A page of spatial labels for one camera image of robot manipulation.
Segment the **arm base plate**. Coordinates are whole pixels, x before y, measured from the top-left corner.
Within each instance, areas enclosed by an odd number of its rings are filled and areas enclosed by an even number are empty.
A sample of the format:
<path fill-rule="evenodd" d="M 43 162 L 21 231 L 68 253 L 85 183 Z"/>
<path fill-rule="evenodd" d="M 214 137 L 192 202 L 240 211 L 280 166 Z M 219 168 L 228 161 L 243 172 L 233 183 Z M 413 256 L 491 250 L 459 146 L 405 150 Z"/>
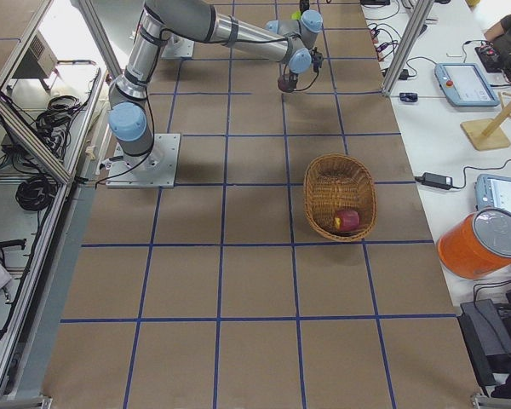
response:
<path fill-rule="evenodd" d="M 156 134 L 151 153 L 139 158 L 124 155 L 117 143 L 114 154 L 121 159 L 107 166 L 109 188 L 172 188 L 180 151 L 180 134 Z"/>

